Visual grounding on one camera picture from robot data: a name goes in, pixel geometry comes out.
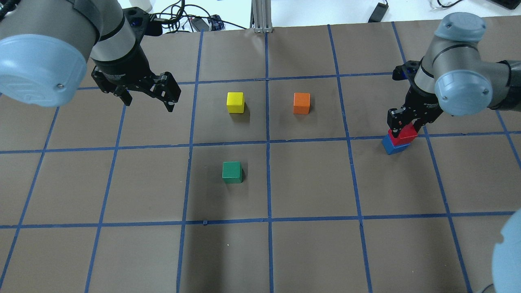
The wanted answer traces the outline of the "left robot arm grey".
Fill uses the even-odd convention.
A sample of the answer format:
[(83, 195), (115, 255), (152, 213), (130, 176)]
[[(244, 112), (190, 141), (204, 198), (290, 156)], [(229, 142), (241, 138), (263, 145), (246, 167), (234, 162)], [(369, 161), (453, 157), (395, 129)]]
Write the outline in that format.
[(169, 72), (156, 75), (141, 48), (162, 35), (166, 20), (117, 0), (2, 0), (1, 93), (25, 104), (70, 102), (87, 71), (106, 94), (130, 106), (130, 91), (160, 100), (172, 112), (181, 89)]

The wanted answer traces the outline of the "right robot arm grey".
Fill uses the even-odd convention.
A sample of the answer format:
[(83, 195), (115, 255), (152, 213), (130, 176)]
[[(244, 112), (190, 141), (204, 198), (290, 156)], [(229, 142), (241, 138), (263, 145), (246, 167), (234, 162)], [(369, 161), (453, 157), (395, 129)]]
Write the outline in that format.
[(446, 15), (422, 59), (394, 69), (393, 80), (407, 80), (410, 87), (404, 104), (387, 112), (392, 137), (398, 138), (408, 125), (419, 131), (442, 113), (467, 116), (486, 108), (520, 111), (520, 61), (483, 61), (478, 43), (486, 30), (478, 15)]

